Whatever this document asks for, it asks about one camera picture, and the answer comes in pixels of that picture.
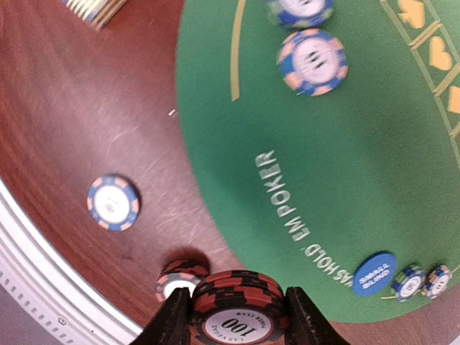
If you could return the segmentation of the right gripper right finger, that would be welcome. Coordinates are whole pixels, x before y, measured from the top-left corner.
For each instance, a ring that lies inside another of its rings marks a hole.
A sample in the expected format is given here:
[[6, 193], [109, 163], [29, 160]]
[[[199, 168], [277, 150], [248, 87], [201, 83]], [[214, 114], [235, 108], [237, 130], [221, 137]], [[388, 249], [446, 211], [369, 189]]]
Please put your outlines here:
[[286, 290], [285, 307], [290, 323], [285, 331], [286, 344], [349, 345], [301, 287]]

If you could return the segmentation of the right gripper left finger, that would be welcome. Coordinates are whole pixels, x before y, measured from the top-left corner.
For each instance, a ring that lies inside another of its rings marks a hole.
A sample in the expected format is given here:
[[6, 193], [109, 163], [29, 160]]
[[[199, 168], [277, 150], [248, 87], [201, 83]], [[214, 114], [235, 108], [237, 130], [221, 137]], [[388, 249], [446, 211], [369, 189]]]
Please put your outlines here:
[[190, 291], [176, 288], [130, 345], [189, 345]]

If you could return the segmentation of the brown hundred chip stack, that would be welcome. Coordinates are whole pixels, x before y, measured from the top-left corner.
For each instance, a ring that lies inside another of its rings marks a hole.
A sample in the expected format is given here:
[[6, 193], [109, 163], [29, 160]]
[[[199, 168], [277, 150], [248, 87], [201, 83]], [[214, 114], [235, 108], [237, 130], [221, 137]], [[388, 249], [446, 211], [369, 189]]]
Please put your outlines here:
[[177, 259], [167, 264], [155, 284], [159, 302], [167, 300], [176, 288], [187, 288], [190, 295], [196, 286], [209, 275], [204, 264], [190, 259]]

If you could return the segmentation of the hundred chips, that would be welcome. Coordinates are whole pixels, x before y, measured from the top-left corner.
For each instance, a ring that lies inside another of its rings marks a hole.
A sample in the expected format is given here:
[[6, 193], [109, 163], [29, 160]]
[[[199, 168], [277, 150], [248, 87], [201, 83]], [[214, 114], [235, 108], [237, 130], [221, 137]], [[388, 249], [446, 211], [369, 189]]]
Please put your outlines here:
[[201, 344], [263, 344], [289, 326], [280, 285], [259, 272], [229, 270], [208, 276], [193, 292], [190, 333]]

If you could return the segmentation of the blue small blind button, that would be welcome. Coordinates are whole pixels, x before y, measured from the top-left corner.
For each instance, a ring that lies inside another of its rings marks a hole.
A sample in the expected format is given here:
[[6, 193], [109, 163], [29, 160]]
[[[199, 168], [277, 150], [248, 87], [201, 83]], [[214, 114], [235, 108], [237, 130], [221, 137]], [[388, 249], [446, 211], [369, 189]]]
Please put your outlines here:
[[352, 290], [359, 297], [370, 297], [384, 290], [397, 272], [397, 258], [390, 252], [377, 252], [366, 258], [354, 273]]

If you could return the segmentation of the fifty chips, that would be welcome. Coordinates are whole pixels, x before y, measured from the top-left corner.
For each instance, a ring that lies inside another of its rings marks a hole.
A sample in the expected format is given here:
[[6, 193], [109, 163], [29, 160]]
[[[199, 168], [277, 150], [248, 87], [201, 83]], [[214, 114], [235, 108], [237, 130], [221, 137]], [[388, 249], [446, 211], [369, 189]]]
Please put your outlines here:
[[265, 1], [270, 19], [285, 29], [318, 27], [334, 10], [334, 0], [272, 0]]
[[392, 281], [391, 290], [397, 302], [410, 300], [425, 282], [424, 269], [416, 264], [405, 267]]

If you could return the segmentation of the blue peach ten chip stack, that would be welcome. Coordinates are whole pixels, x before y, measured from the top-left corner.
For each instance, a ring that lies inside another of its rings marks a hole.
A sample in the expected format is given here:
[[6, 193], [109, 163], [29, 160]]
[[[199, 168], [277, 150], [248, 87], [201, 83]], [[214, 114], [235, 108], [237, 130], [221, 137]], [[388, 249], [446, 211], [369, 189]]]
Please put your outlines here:
[[104, 175], [94, 180], [89, 187], [87, 208], [102, 228], [125, 231], [138, 219], [141, 196], [126, 177]]

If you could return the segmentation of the ten chips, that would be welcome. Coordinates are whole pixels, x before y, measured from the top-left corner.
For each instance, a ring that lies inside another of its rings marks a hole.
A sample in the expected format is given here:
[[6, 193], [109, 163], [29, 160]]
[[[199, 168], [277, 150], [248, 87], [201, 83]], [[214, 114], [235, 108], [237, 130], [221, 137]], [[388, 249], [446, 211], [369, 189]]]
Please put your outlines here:
[[277, 66], [288, 87], [312, 97], [337, 88], [349, 71], [341, 41], [322, 29], [304, 29], [285, 38]]
[[441, 295], [449, 285], [452, 278], [452, 273], [446, 265], [437, 266], [427, 276], [423, 285], [422, 294], [429, 299], [437, 298]]

